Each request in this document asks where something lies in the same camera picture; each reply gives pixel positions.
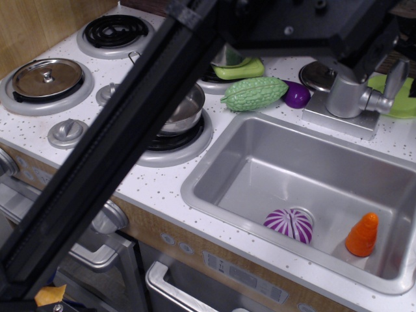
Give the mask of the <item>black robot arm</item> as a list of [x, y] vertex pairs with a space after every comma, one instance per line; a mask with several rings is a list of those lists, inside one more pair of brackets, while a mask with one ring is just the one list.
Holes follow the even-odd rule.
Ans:
[[115, 95], [1, 248], [1, 307], [34, 296], [225, 44], [357, 82], [392, 50], [395, 1], [172, 1]]

